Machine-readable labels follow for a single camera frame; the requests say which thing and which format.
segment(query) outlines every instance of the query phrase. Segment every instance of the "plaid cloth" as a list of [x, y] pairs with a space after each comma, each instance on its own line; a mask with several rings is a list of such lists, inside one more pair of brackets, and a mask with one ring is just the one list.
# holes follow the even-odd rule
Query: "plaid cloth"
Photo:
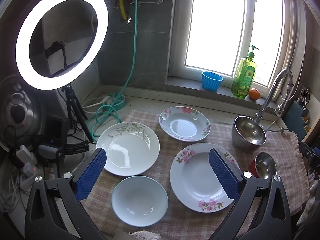
[[[123, 223], [112, 210], [111, 194], [124, 177], [103, 170], [89, 197], [82, 201], [93, 222], [103, 233], [109, 235], [114, 235], [117, 230], [125, 232], [148, 230], [159, 233], [165, 240], [207, 240], [223, 221], [232, 205], [219, 212], [200, 213], [187, 208], [177, 199], [170, 185], [170, 167], [178, 152], [190, 143], [178, 141], [167, 135], [159, 125], [157, 114], [133, 110], [127, 115], [125, 121], [143, 123], [159, 138], [159, 157], [143, 175], [157, 180], [165, 188], [169, 198], [168, 211], [158, 223], [147, 228], [135, 228]], [[211, 122], [211, 131], [201, 142], [214, 143], [226, 149], [237, 160], [242, 171], [249, 170], [251, 161], [259, 152], [269, 153], [276, 161], [278, 174], [283, 180], [291, 214], [299, 211], [308, 199], [309, 184], [295, 133], [268, 132], [267, 141], [262, 147], [253, 153], [243, 153], [233, 146], [231, 128], [230, 125]], [[256, 198], [239, 235], [247, 231], [258, 203], [259, 200]]]

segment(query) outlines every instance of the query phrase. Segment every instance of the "brown cardboard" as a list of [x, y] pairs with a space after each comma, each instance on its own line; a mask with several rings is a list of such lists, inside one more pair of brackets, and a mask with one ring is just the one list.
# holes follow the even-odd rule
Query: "brown cardboard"
[[113, 240], [137, 240], [137, 239], [128, 235], [123, 231], [118, 230]]

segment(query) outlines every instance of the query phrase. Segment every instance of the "window sill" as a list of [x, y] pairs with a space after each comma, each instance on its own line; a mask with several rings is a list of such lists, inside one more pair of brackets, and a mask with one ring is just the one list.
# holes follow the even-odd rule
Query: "window sill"
[[[259, 98], [256, 101], [250, 99], [249, 97], [246, 97], [245, 99], [240, 99], [233, 95], [230, 88], [222, 86], [218, 87], [218, 90], [216, 92], [208, 91], [202, 87], [201, 81], [178, 77], [168, 77], [164, 91], [212, 99], [255, 110], [259, 110], [265, 102], [264, 98]], [[276, 103], [271, 101], [266, 109], [266, 112], [274, 114], [276, 107]]]

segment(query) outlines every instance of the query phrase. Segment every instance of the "chrome faucet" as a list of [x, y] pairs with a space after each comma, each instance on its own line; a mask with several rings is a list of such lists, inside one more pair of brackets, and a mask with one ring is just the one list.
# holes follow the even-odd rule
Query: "chrome faucet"
[[286, 75], [289, 75], [289, 82], [288, 82], [288, 86], [287, 86], [287, 94], [285, 95], [285, 98], [284, 98], [282, 104], [280, 104], [275, 110], [275, 114], [277, 116], [281, 117], [281, 114], [284, 111], [284, 104], [287, 102], [287, 99], [289, 97], [289, 93], [290, 93], [290, 91], [292, 90], [292, 87], [293, 87], [293, 83], [292, 83], [293, 76], [292, 76], [291, 70], [289, 70], [289, 69], [281, 70], [280, 73], [277, 75], [275, 81], [273, 82], [272, 87], [270, 89], [270, 92], [269, 92], [266, 100], [264, 101], [262, 107], [260, 108], [259, 112], [257, 113], [256, 119], [254, 119], [258, 124], [260, 124], [260, 120], [262, 119], [262, 115], [265, 112], [265, 110], [267, 109], [267, 107], [268, 107], [268, 105], [269, 105], [274, 93], [276, 92], [276, 88], [277, 88], [279, 82]]

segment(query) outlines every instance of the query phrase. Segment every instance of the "bottle label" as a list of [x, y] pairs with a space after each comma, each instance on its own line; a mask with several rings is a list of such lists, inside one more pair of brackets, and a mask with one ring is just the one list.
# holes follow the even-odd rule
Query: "bottle label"
[[248, 66], [244, 77], [242, 79], [242, 82], [240, 84], [239, 90], [238, 90], [238, 94], [242, 94], [242, 95], [247, 95], [248, 94], [248, 90], [251, 86], [252, 83], [252, 79], [254, 76], [254, 72], [255, 72], [255, 68]]

